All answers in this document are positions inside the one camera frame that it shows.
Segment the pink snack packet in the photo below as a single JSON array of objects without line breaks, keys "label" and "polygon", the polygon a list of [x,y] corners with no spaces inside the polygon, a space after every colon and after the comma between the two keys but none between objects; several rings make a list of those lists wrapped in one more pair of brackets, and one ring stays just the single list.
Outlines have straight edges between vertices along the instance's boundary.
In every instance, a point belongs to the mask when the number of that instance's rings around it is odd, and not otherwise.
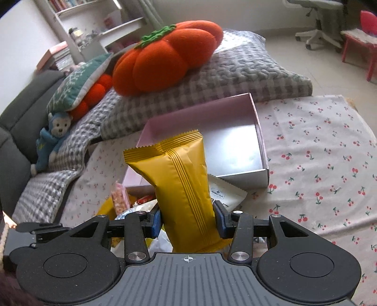
[{"label": "pink snack packet", "polygon": [[130,201],[127,190],[118,181],[116,181],[112,186],[111,198],[116,215],[120,215],[130,209]]}]

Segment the gold snack packet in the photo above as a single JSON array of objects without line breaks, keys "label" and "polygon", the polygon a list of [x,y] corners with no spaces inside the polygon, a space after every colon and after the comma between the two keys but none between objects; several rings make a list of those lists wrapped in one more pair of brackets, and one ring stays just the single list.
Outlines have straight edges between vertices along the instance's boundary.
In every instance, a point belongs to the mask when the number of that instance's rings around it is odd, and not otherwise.
[{"label": "gold snack packet", "polygon": [[174,252],[217,252],[231,243],[217,231],[203,136],[198,130],[124,150],[123,156],[154,187]]}]

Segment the white nut snack packet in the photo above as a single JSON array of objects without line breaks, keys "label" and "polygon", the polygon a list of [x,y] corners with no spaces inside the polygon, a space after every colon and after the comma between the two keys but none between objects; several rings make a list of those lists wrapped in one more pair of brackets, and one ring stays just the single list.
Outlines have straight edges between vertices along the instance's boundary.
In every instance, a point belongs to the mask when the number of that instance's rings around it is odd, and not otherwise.
[{"label": "white nut snack packet", "polygon": [[208,174],[210,198],[219,200],[228,212],[234,211],[247,196],[247,192],[225,180]]}]

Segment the pink cardboard box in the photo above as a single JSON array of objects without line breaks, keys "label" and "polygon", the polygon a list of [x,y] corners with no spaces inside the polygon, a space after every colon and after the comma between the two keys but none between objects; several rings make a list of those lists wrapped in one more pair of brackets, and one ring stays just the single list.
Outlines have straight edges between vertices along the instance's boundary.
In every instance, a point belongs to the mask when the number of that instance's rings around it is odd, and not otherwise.
[{"label": "pink cardboard box", "polygon": [[192,130],[203,135],[209,174],[244,191],[269,186],[265,142],[250,93],[153,117],[145,124],[137,146]]}]

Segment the cherry print cloth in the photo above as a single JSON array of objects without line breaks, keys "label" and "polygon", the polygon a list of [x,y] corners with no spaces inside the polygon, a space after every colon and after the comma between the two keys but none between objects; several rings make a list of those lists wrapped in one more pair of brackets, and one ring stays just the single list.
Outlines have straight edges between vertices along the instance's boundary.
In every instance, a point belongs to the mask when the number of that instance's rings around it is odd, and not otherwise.
[{"label": "cherry print cloth", "polygon": [[376,138],[342,96],[258,103],[270,184],[242,209],[282,214],[352,253],[361,264],[353,296],[376,304]]}]

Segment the blue monkey plush toy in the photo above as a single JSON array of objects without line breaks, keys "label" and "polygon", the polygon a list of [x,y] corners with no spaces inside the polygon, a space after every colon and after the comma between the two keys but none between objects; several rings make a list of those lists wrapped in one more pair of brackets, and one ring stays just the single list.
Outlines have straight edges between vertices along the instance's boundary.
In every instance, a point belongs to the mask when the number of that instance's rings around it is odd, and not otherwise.
[{"label": "blue monkey plush toy", "polygon": [[36,141],[37,162],[31,165],[31,176],[46,171],[57,156],[63,142],[69,135],[72,117],[66,112],[48,114],[48,128],[42,128]]}]

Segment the small orange pumpkin plush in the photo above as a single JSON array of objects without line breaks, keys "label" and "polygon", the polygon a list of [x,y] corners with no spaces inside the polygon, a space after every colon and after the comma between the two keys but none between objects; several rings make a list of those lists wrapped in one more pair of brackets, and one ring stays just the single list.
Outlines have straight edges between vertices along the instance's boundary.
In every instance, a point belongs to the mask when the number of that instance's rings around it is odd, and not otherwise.
[{"label": "small orange pumpkin plush", "polygon": [[112,88],[112,76],[103,74],[90,88],[80,104],[69,111],[72,121],[83,118],[94,106],[99,104],[107,92]]}]

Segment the green white patterned pillow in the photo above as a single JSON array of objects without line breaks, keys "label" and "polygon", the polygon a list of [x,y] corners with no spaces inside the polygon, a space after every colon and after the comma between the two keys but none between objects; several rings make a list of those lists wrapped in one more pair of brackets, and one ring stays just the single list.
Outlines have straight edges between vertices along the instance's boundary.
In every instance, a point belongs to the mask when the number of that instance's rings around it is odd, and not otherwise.
[{"label": "green white patterned pillow", "polygon": [[90,88],[105,73],[113,53],[104,53],[70,73],[47,104],[47,113],[68,112],[76,108]]}]

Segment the grey checked cushion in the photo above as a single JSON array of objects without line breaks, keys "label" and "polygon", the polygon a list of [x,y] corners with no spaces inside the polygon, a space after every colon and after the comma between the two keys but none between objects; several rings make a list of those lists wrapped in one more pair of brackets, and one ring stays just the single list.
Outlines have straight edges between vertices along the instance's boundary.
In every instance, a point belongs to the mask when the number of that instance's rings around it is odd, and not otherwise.
[{"label": "grey checked cushion", "polygon": [[211,59],[179,84],[159,93],[119,98],[100,126],[101,137],[120,138],[141,130],[157,115],[243,93],[251,93],[255,102],[311,96],[311,80],[279,65],[265,41],[254,32],[224,30]]}]

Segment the large orange pumpkin plush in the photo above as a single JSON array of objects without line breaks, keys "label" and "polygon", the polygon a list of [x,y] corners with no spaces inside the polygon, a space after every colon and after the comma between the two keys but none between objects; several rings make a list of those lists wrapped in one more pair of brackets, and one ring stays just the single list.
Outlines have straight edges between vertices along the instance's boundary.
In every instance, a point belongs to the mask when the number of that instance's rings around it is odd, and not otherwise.
[{"label": "large orange pumpkin plush", "polygon": [[153,31],[118,59],[113,87],[122,96],[168,89],[188,71],[206,64],[222,39],[222,27],[208,20],[189,20]]}]

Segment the stack of books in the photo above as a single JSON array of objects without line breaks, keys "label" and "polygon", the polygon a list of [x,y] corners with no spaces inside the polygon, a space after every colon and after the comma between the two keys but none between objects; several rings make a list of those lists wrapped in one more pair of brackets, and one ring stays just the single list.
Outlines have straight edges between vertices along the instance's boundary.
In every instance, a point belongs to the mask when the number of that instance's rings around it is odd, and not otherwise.
[{"label": "stack of books", "polygon": [[63,71],[74,65],[74,60],[66,41],[50,47],[37,64],[37,71],[48,69]]}]

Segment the white bookshelf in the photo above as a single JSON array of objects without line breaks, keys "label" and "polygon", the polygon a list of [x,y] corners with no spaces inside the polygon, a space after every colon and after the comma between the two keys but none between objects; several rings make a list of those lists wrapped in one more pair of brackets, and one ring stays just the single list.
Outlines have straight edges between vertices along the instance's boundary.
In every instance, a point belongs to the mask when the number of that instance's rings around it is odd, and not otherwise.
[{"label": "white bookshelf", "polygon": [[74,62],[119,50],[152,29],[137,1],[35,1]]}]

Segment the red child chair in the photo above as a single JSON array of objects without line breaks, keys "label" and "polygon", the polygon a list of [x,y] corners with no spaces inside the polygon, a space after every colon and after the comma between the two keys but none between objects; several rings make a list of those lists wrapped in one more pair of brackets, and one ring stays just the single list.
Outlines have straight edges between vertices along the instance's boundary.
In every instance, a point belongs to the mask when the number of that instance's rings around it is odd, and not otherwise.
[{"label": "red child chair", "polygon": [[376,15],[370,11],[361,10],[360,21],[360,29],[356,28],[341,32],[346,38],[341,60],[346,62],[347,52],[352,43],[365,48],[369,52],[369,67],[366,80],[370,82],[376,66]]}]

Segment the grey curtain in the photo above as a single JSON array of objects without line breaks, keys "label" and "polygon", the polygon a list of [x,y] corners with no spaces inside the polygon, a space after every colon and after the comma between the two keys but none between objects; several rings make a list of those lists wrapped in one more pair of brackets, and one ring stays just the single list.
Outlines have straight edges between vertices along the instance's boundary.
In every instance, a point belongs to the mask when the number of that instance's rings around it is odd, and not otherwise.
[{"label": "grey curtain", "polygon": [[121,6],[133,19],[143,17],[147,24],[154,29],[160,29],[167,25],[155,9],[152,1],[148,0],[119,0]]}]

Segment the grey office chair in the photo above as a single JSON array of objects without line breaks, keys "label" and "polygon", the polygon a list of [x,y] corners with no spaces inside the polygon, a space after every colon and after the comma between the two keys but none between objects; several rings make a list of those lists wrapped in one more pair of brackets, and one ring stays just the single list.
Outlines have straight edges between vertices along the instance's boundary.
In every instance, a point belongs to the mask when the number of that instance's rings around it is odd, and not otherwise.
[{"label": "grey office chair", "polygon": [[325,41],[333,45],[336,52],[342,52],[344,42],[340,32],[345,28],[344,12],[346,11],[342,1],[287,0],[284,3],[310,9],[306,16],[312,13],[315,15],[315,28],[310,31],[297,32],[296,41],[307,38],[305,42],[307,50],[312,50],[313,43]]}]

